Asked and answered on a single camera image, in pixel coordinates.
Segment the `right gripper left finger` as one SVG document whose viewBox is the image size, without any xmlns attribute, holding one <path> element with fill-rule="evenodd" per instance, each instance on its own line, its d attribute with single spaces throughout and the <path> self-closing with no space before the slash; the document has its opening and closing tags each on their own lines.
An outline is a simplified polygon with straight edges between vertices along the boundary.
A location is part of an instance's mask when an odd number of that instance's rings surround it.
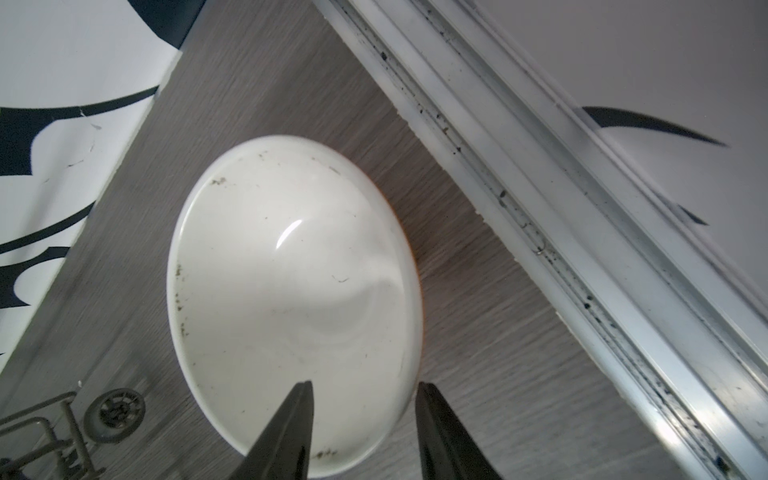
<svg viewBox="0 0 768 480">
<path fill-rule="evenodd" d="M 312 382 L 298 382 L 229 479 L 307 479 L 313 421 Z"/>
</svg>

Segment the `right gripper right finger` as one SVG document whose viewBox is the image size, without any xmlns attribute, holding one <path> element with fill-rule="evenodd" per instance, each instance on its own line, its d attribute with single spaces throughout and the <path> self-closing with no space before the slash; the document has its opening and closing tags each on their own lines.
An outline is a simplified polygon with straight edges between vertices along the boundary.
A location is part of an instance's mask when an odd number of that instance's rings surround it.
<svg viewBox="0 0 768 480">
<path fill-rule="evenodd" d="M 415 413 L 423 479 L 501 479 L 435 384 L 419 383 Z"/>
</svg>

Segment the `grey wire dish rack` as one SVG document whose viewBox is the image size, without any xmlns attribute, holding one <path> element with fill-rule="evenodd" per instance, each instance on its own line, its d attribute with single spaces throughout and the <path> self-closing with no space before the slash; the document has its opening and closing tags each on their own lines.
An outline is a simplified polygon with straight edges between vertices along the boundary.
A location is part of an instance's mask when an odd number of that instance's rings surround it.
<svg viewBox="0 0 768 480">
<path fill-rule="evenodd" d="M 46 458 L 54 462 L 57 479 L 101 479 L 104 468 L 95 465 L 90 447 L 116 445 L 134 434 L 143 423 L 145 398 L 131 388 L 109 390 L 96 397 L 77 420 L 72 404 L 77 396 L 69 391 L 1 419 L 3 437 L 30 427 L 41 430 L 41 438 L 29 451 L 1 458 L 3 479 L 26 479 L 25 468 Z"/>
</svg>

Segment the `white orange small bowl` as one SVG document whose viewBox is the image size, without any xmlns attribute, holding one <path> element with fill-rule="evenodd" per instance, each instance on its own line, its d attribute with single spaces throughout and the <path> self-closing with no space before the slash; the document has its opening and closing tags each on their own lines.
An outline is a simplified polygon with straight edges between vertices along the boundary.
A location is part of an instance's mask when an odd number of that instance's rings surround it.
<svg viewBox="0 0 768 480">
<path fill-rule="evenodd" d="M 179 215 L 166 292 L 185 381 L 241 454 L 299 382 L 312 478 L 363 462 L 408 408 L 425 322 L 414 255 L 379 188 L 321 143 L 270 135 L 215 160 Z"/>
</svg>

